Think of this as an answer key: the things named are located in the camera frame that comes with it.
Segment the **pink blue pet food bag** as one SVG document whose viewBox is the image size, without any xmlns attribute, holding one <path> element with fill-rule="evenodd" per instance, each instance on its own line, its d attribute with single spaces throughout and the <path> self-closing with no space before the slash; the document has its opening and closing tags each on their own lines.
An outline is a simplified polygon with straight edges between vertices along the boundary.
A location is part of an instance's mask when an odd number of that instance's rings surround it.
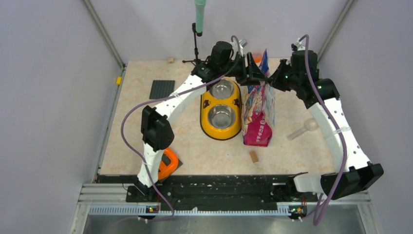
<svg viewBox="0 0 413 234">
<path fill-rule="evenodd" d="M 248 85 L 243 93 L 242 134 L 244 145 L 267 147 L 272 138 L 272 128 L 268 125 L 264 112 L 266 101 L 266 81 Z"/>
</svg>

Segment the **clear plastic scoop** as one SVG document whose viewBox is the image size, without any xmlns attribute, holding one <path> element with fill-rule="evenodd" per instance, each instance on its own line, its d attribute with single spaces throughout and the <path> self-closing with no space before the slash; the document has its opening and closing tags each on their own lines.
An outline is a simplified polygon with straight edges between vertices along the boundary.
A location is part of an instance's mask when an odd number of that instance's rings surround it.
<svg viewBox="0 0 413 234">
<path fill-rule="evenodd" d="M 303 135 L 306 132 L 313 132 L 319 128 L 317 121 L 314 118 L 309 118 L 304 121 L 303 126 L 295 130 L 287 136 L 289 141 L 293 141 L 297 137 Z"/>
</svg>

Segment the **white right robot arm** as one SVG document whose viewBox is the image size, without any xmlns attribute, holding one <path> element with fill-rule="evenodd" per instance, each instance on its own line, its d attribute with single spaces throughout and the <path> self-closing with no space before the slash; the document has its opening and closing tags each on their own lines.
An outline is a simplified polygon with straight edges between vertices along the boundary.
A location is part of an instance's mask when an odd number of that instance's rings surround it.
<svg viewBox="0 0 413 234">
<path fill-rule="evenodd" d="M 329 78 L 319 78 L 318 56 L 305 45 L 293 43 L 289 59 L 281 59 L 269 78 L 281 91 L 295 91 L 315 119 L 330 149 L 334 171 L 300 173 L 291 185 L 298 193 L 323 193 L 332 200 L 370 188 L 384 174 L 380 163 L 372 163 L 357 142 L 342 109 L 339 92 Z"/>
</svg>

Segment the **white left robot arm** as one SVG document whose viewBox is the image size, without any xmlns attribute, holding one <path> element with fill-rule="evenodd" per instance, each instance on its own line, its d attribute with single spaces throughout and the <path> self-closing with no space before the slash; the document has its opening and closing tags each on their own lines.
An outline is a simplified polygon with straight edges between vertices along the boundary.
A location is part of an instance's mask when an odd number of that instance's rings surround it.
<svg viewBox="0 0 413 234">
<path fill-rule="evenodd" d="M 197 63 L 183 84 L 154 107 L 142 111 L 143 164 L 136 185 L 149 188 L 158 180 L 158 168 L 163 150 L 173 140 L 173 123 L 197 97 L 208 91 L 223 77 L 234 77 L 240 86 L 258 85 L 266 81 L 265 74 L 254 62 L 252 54 L 243 53 L 245 40 L 217 42 L 206 60 Z"/>
</svg>

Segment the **yellow double pet bowl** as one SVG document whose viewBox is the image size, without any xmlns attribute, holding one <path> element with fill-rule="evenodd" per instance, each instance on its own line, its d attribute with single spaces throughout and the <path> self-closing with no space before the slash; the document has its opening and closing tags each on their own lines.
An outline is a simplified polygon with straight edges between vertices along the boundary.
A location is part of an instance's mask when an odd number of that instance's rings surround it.
<svg viewBox="0 0 413 234">
<path fill-rule="evenodd" d="M 215 140 L 235 137 L 242 128 L 242 99 L 239 86 L 223 78 L 201 95 L 200 126 Z"/>
</svg>

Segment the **orange tape roll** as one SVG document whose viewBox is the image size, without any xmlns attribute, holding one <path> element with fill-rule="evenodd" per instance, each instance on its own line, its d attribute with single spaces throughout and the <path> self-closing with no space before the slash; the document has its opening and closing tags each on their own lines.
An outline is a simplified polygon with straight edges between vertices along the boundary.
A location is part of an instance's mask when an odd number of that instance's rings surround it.
<svg viewBox="0 0 413 234">
<path fill-rule="evenodd" d="M 262 61 L 262 54 L 260 53 L 253 53 L 252 54 L 253 60 L 255 63 L 261 63 Z"/>
</svg>

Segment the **black tripod stand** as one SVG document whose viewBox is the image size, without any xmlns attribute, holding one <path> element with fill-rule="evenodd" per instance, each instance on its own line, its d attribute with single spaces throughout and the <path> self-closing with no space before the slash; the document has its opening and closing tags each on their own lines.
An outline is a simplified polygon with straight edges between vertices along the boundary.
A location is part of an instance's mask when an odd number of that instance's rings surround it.
<svg viewBox="0 0 413 234">
<path fill-rule="evenodd" d="M 192 27 L 193 41 L 194 41 L 194 59 L 182 60 L 182 63 L 191 63 L 194 66 L 198 64 L 207 64 L 207 58 L 205 60 L 202 60 L 199 58 L 199 49 L 198 49 L 198 43 L 197 43 L 198 34 L 196 32 L 196 23 L 194 22 L 191 27 Z"/>
</svg>

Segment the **wooden block near bag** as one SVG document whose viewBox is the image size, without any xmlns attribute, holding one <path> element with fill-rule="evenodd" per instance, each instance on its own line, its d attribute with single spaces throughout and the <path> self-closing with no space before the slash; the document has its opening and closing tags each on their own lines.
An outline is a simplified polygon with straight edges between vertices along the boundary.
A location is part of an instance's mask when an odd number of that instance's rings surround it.
<svg viewBox="0 0 413 234">
<path fill-rule="evenodd" d="M 250 151 L 250 152 L 249 152 L 249 155 L 250 155 L 251 161 L 252 161 L 253 163 L 259 162 L 258 155 L 257 155 L 257 153 L 256 153 L 255 151 Z"/>
</svg>

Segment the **green microphone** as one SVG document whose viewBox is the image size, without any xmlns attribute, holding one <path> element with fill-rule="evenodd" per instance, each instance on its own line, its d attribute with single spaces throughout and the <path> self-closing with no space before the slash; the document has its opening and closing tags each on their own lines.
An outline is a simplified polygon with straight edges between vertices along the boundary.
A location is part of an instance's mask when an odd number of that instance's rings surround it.
<svg viewBox="0 0 413 234">
<path fill-rule="evenodd" d="M 204 30 L 204 14 L 206 0 L 195 0 L 195 32 L 198 37 L 203 35 Z"/>
</svg>

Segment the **dark grey lego baseplate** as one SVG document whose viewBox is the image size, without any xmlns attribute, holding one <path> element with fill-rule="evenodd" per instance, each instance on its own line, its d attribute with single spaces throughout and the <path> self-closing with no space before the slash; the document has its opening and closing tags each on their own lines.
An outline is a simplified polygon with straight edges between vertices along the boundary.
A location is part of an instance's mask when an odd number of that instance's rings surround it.
<svg viewBox="0 0 413 234">
<path fill-rule="evenodd" d="M 168 97 L 174 91 L 174 80 L 154 80 L 151 85 L 149 99 Z"/>
</svg>

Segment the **small dark grey plate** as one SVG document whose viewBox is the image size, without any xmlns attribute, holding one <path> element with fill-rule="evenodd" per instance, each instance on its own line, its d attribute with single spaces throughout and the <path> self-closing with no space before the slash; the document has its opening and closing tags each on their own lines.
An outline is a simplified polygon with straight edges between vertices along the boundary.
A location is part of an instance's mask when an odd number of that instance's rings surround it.
<svg viewBox="0 0 413 234">
<path fill-rule="evenodd" d="M 165 165 L 167 172 L 175 172 L 178 168 L 183 165 L 183 162 L 177 155 L 167 155 L 163 154 L 162 162 Z"/>
</svg>

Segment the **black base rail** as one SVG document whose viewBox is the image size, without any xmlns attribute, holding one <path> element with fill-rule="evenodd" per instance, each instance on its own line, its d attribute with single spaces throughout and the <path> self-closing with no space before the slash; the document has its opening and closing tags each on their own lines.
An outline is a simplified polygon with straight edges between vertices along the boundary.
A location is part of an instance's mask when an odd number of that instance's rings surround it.
<svg viewBox="0 0 413 234">
<path fill-rule="evenodd" d="M 296 193 L 289 175 L 171 175 L 143 194 L 129 186 L 127 202 L 159 203 L 162 211 L 271 211 L 279 202 L 315 202 L 312 193 Z"/>
</svg>

